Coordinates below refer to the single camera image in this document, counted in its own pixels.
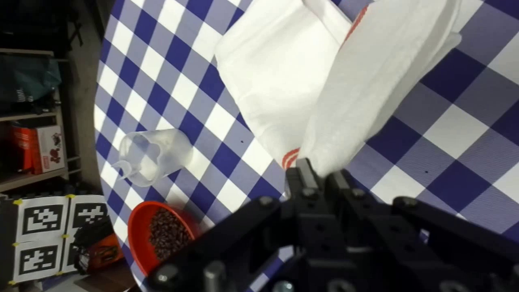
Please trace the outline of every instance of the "red object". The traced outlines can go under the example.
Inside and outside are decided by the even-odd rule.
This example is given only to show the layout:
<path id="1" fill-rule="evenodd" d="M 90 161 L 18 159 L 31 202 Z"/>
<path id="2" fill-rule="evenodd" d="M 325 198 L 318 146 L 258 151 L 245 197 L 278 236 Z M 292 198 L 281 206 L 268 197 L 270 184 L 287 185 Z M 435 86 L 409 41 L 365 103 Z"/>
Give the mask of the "red object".
<path id="1" fill-rule="evenodd" d="M 161 210 L 166 210 L 169 215 L 176 216 L 182 223 L 182 226 L 189 231 L 192 242 L 198 237 L 198 229 L 195 223 L 184 213 L 159 202 L 143 202 L 142 205 L 138 205 L 130 215 L 129 242 L 132 257 L 142 268 L 145 276 L 148 276 L 161 263 L 150 241 L 151 219 Z"/>
<path id="2" fill-rule="evenodd" d="M 349 38 L 351 38 L 351 35 L 354 35 L 354 31 L 357 30 L 357 26 L 360 25 L 360 22 L 364 20 L 364 17 L 367 15 L 369 7 L 365 7 L 365 9 L 357 15 L 357 18 L 356 18 L 356 22 L 354 22 L 354 25 L 352 25 L 351 31 L 348 33 L 346 39 L 349 39 Z"/>
<path id="3" fill-rule="evenodd" d="M 30 174 L 43 174 L 41 153 L 38 133 L 34 129 L 17 127 L 13 129 L 13 143 L 18 146 L 22 159 L 20 171 Z"/>
<path id="4" fill-rule="evenodd" d="M 119 245 L 119 241 L 116 234 L 111 234 L 94 244 L 94 247 L 90 249 L 90 263 L 88 263 L 88 273 L 101 271 L 104 268 L 112 266 L 114 263 L 120 262 L 124 257 L 124 252 Z"/>

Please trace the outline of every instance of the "white cloth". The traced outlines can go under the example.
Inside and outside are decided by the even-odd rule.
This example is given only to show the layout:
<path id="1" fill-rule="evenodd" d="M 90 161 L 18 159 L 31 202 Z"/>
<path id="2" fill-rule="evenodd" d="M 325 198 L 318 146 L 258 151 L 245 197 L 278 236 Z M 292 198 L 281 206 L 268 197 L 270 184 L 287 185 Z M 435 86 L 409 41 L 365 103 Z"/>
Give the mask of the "white cloth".
<path id="1" fill-rule="evenodd" d="M 218 70 L 273 158 L 302 145 L 351 22 L 330 0 L 255 0 L 223 38 Z"/>

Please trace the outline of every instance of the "blue and white checkered tablecloth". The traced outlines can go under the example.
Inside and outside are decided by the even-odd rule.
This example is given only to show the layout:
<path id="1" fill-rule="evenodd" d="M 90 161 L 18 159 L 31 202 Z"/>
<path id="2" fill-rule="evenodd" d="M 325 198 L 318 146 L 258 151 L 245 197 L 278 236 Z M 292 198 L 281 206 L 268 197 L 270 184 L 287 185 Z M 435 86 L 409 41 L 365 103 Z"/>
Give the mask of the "blue and white checkered tablecloth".
<path id="1" fill-rule="evenodd" d="M 283 169 L 247 129 L 213 60 L 249 4 L 116 2 L 98 77 L 98 163 L 138 283 L 127 223 L 143 200 L 189 210 L 208 229 L 247 200 L 284 190 Z M 356 18 L 365 4 L 339 7 Z M 456 28 L 463 44 L 414 88 L 349 171 L 377 197 L 416 197 L 519 241 L 519 2 L 463 0 Z M 190 138 L 197 164 L 151 189 L 119 179 L 122 138 L 167 129 Z"/>

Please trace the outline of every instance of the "shelf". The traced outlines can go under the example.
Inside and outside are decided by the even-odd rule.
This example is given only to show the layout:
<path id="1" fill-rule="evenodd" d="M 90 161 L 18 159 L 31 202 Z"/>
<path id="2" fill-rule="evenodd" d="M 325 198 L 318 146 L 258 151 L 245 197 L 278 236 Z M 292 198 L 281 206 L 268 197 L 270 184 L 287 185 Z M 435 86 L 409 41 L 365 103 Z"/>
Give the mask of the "shelf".
<path id="1" fill-rule="evenodd" d="M 67 168 L 52 171 L 52 172 L 44 172 L 41 176 L 31 176 L 31 174 L 0 174 L 0 192 L 9 192 L 13 189 L 26 187 L 31 184 L 38 184 L 43 181 L 49 181 L 54 177 L 62 177 L 67 176 Z"/>
<path id="2" fill-rule="evenodd" d="M 44 119 L 44 117 L 56 117 L 56 112 L 47 112 L 47 114 L 0 116 L 0 124 L 2 124 L 2 122 L 13 122 L 13 120 Z"/>

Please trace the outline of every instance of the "screw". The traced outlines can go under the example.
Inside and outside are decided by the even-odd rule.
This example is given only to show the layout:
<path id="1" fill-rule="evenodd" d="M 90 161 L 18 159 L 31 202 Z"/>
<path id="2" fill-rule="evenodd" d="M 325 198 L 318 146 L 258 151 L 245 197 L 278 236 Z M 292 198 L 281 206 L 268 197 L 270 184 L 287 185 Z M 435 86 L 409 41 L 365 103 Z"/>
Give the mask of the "screw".
<path id="1" fill-rule="evenodd" d="M 354 193 L 356 198 L 364 197 L 364 192 L 360 189 L 354 189 L 352 193 Z"/>
<path id="2" fill-rule="evenodd" d="M 205 268 L 205 291 L 221 292 L 226 283 L 226 265 L 223 262 L 213 262 Z"/>
<path id="3" fill-rule="evenodd" d="M 357 292 L 356 286 L 344 279 L 328 283 L 328 292 Z"/>
<path id="4" fill-rule="evenodd" d="M 469 289 L 456 281 L 443 281 L 440 283 L 440 291 L 442 292 L 469 292 Z"/>
<path id="5" fill-rule="evenodd" d="M 296 168 L 299 171 L 299 176 L 304 182 L 305 189 L 318 189 L 318 182 L 315 181 L 315 176 L 312 172 L 312 166 L 309 159 L 299 159 L 296 161 Z"/>
<path id="6" fill-rule="evenodd" d="M 275 284 L 273 292 L 294 292 L 294 286 L 289 281 L 279 281 Z"/>
<path id="7" fill-rule="evenodd" d="M 292 190 L 291 190 L 291 185 L 286 184 L 286 198 L 291 200 L 292 198 Z"/>
<path id="8" fill-rule="evenodd" d="M 336 184 L 338 184 L 339 190 L 349 190 L 351 189 L 351 184 L 348 184 L 348 181 L 343 176 L 343 172 L 336 172 L 336 174 L 333 174 L 333 177 L 336 179 Z"/>
<path id="9" fill-rule="evenodd" d="M 310 197 L 315 197 L 315 190 L 313 189 L 304 189 L 304 197 L 310 198 Z"/>
<path id="10" fill-rule="evenodd" d="M 271 197 L 260 197 L 262 206 L 270 206 L 275 200 Z"/>
<path id="11" fill-rule="evenodd" d="M 416 206 L 417 205 L 417 202 L 414 200 L 414 198 L 403 198 L 403 203 L 406 205 L 406 206 Z"/>
<path id="12" fill-rule="evenodd" d="M 158 271 L 156 279 L 166 284 L 171 283 L 177 275 L 179 268 L 176 265 L 166 265 Z"/>

